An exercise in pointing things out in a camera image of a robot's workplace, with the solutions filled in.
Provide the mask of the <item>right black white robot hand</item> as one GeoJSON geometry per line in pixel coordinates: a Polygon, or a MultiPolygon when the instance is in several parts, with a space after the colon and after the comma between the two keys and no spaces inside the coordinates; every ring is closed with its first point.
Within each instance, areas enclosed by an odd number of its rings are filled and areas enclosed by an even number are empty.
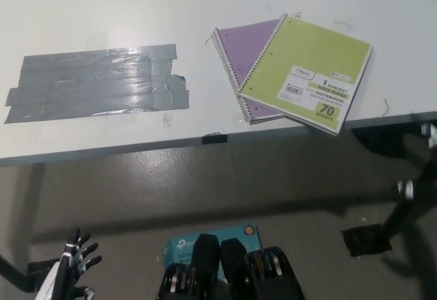
{"type": "Polygon", "coordinates": [[[418,169],[419,175],[413,179],[397,183],[399,199],[402,202],[436,201],[436,125],[432,122],[416,122],[402,137],[404,158],[418,169]],[[406,145],[406,139],[416,137],[427,148],[427,160],[406,145]]]}

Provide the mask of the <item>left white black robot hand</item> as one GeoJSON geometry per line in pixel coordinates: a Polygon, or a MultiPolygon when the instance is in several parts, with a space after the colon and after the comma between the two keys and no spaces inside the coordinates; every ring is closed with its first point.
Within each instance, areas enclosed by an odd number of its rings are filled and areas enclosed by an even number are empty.
{"type": "Polygon", "coordinates": [[[102,256],[89,258],[98,248],[98,243],[84,247],[90,236],[80,228],[71,231],[60,258],[44,278],[36,299],[95,299],[95,290],[91,286],[76,285],[86,272],[102,261],[102,256]]]}

